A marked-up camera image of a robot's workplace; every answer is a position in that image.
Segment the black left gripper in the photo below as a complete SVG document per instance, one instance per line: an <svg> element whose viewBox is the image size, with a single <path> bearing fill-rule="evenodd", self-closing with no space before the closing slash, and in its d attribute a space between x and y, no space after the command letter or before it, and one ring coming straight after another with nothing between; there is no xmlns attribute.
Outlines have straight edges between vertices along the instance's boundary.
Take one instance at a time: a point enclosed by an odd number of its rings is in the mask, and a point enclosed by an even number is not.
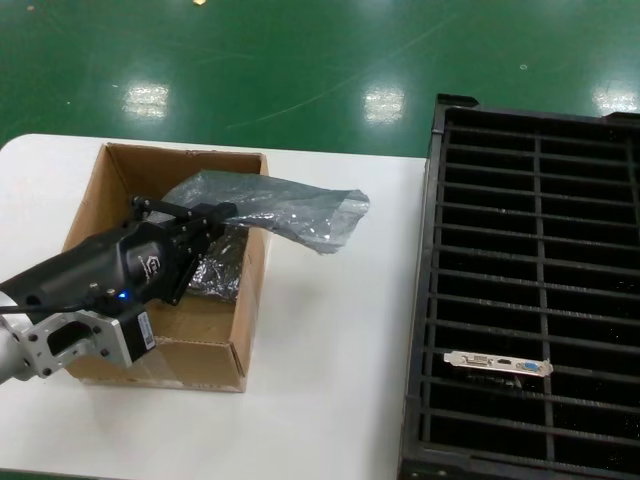
<svg viewBox="0 0 640 480"><path fill-rule="evenodd" d="M185 207L143 196L135 196L131 207L133 218L146 222L92 235L2 282L1 293L12 304L1 312L119 314L152 300L176 306L210 246L224 234L221 223L237 214L234 203ZM181 225L172 230L172 240L159 226L165 224Z"/></svg>

